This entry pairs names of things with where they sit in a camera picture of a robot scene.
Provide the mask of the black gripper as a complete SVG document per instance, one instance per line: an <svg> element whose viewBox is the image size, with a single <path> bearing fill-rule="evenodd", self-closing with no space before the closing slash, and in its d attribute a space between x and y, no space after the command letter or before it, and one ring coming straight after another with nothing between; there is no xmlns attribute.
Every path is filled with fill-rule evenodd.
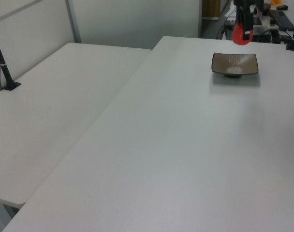
<svg viewBox="0 0 294 232"><path fill-rule="evenodd" d="M236 6L236 24L243 24L243 40L252 40L253 13L250 13L252 0L233 0Z"/></svg>

